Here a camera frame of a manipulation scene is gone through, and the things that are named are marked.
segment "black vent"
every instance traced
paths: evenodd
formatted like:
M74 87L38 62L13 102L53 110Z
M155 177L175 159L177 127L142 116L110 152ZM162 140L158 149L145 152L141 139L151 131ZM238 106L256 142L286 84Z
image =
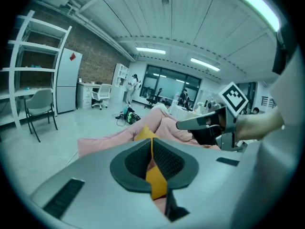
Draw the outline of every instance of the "black vent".
M81 180L71 179L43 209L55 218L60 219L84 183Z

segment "white shelf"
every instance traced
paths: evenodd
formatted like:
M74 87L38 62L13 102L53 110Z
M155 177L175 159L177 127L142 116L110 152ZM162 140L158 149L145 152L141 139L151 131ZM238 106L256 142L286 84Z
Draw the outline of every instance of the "white shelf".
M40 72L55 72L55 69L31 68L31 67L16 67L15 71L40 71Z
M63 28L33 18L30 19L29 27L32 32L46 34L55 38L62 38L67 33L67 30Z
M1 91L0 92L0 100L1 99L7 99L7 98L10 98L10 94L9 94L9 91Z
M21 96L27 96L27 95L34 95L38 90L42 89L51 89L53 92L53 89L50 87L42 87L42 88L31 88L28 90L17 90L14 94L15 97L21 97Z
M23 120L25 119L27 116L25 114L25 110L21 110L19 115L18 115L18 119Z
M42 52L47 54L56 54L60 51L59 48L54 48L47 45L42 45L32 42L20 42L20 45L26 51Z
M2 68L2 70L0 70L0 72L8 72L8 71L10 71L9 67L5 67L5 68Z
M15 40L8 40L8 44L7 44L6 48L13 49L15 43L16 43Z
M14 117L12 113L0 115L0 125L6 125L12 122L14 122Z

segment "pink fabric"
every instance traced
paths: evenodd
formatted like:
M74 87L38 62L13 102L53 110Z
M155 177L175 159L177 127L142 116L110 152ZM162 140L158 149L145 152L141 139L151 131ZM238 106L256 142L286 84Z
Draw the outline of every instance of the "pink fabric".
M159 210L164 214L165 213L166 198L158 198L158 199L154 200L153 202L159 208Z
M81 138L77 140L79 157L133 141L144 127L144 124L160 138L200 146L196 140L192 139L192 134L184 130L178 130L176 122L176 119L162 110L153 109L143 119L118 133L97 139ZM204 147L219 149L218 146Z

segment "white shelf unit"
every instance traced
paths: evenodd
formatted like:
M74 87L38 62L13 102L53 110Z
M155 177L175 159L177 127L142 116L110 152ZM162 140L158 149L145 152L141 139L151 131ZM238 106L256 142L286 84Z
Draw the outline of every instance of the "white shelf unit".
M127 79L129 69L120 63L117 63L115 67L116 68L115 68L115 72L113 75L113 80L115 80L115 86L120 87L122 79L124 79L124 80Z
M121 63L116 64L112 79L112 88L110 92L110 100L112 102L123 101L124 93L126 91L126 79L128 73L129 69L126 66L122 65Z
M8 72L9 74L9 88L8 90L0 92L0 100L9 99L11 113L0 114L0 125L15 122L17 128L21 128L20 120L26 118L24 111L23 100L20 97L33 95L40 89L51 89L53 92L54 111L57 116L56 109L56 82L58 66L61 59L63 47L66 43L67 37L71 31L71 26L65 30L50 23L37 20L33 18L34 11L30 11L27 16L18 15L15 20L14 28L18 29L18 35L15 40L9 40L7 44L8 49L12 49L10 58L10 66L0 70ZM44 44L27 42L31 32L43 34L59 40L57 48L50 47ZM46 68L32 68L21 67L22 57L24 51L39 52L45 54L55 55L55 60L52 69ZM20 72L49 72L51 74L50 86L30 87L30 89L19 89L19 75Z

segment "backpack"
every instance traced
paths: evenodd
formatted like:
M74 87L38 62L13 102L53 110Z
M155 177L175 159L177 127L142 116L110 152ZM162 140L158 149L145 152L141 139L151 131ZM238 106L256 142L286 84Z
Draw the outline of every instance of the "backpack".
M137 122L138 120L141 120L141 118L137 114L135 114L133 112L129 112L127 114L127 119L126 119L127 123L132 125L133 123Z

